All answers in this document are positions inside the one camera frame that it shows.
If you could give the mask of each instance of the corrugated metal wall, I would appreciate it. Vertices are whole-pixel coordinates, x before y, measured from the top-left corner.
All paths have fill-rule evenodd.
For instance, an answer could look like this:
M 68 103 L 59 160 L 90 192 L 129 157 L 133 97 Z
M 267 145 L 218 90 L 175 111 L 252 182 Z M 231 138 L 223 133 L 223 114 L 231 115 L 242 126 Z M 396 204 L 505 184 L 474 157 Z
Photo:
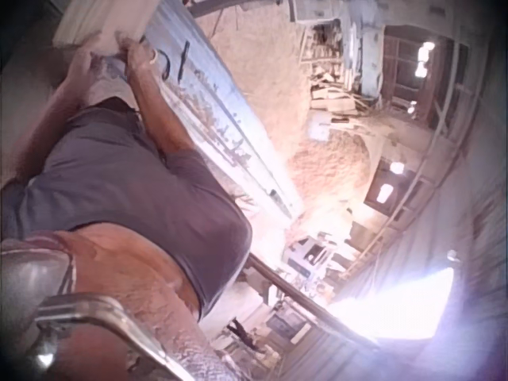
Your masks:
M 351 279 L 339 299 L 386 290 L 433 272 L 456 250 L 444 320 L 412 366 L 313 329 L 287 355 L 282 380 L 504 380 L 506 327 L 506 32 L 491 46 L 485 86 L 464 155 L 402 238 Z

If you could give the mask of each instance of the hand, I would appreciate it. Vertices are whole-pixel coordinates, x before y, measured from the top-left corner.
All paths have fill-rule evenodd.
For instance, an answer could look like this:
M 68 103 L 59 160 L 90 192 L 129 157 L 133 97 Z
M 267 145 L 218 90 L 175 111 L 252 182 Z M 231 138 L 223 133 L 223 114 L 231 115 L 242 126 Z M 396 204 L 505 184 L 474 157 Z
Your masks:
M 63 81 L 67 89 L 79 99 L 86 95 L 102 70 L 102 57 L 94 52 L 100 39 L 100 34 L 96 33 L 76 50 L 67 78 Z
M 125 75 L 128 79 L 132 75 L 151 70 L 151 64 L 156 58 L 156 51 L 146 40 L 139 43 L 122 33 L 117 33 L 116 38 L 121 58 L 125 62 Z

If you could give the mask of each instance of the sawdust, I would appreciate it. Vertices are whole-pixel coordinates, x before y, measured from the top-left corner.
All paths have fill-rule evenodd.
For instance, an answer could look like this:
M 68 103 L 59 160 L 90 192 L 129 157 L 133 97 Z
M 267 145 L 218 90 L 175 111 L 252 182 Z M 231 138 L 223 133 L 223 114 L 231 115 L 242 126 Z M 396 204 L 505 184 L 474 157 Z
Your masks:
M 304 214 L 287 232 L 289 242 L 319 231 L 344 234 L 341 216 L 369 179 L 370 159 L 364 140 L 330 131 L 326 142 L 305 139 L 287 164 L 303 199 Z
M 264 124 L 304 201 L 306 212 L 287 232 L 287 241 L 319 230 L 332 233 L 342 226 L 348 200 L 369 177 L 363 139 L 339 131 L 331 132 L 328 142 L 307 137 L 310 73 L 298 64 L 304 28 L 289 22 L 287 4 L 248 12 L 233 7 L 220 18 L 219 13 L 197 23 Z
M 310 104 L 309 80 L 298 65 L 304 28 L 289 22 L 287 5 L 244 12 L 224 10 L 196 21 L 263 122 L 277 153 L 286 162 L 304 137 Z

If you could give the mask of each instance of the lumber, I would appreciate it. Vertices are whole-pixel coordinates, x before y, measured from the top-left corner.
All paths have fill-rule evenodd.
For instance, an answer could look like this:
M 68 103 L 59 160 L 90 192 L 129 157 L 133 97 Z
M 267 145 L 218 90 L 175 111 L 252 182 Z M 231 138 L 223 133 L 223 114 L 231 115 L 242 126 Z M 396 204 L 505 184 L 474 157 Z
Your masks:
M 310 108 L 315 110 L 328 110 L 334 113 L 355 114 L 355 100 L 349 97 L 339 99 L 313 99 L 310 101 Z
M 81 44 L 89 35 L 101 32 L 98 53 L 118 53 L 115 33 L 139 41 L 160 0 L 72 0 L 63 14 L 53 45 L 57 48 Z

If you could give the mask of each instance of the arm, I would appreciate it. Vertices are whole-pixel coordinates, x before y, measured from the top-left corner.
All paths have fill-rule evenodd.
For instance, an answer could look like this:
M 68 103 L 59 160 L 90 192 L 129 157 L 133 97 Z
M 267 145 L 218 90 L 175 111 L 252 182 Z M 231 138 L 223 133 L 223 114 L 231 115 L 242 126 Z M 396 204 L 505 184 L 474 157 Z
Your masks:
M 127 78 L 148 135 L 166 153 L 195 149 L 189 133 L 160 93 L 150 64 L 153 50 L 128 38 L 120 37 L 119 45 L 127 56 Z
M 65 122 L 79 110 L 84 94 L 94 82 L 98 57 L 93 54 L 93 47 L 97 42 L 98 36 L 94 36 L 76 51 L 67 78 L 51 96 L 34 126 L 16 144 L 14 171 L 23 183 L 42 172 L 49 153 L 65 134 Z

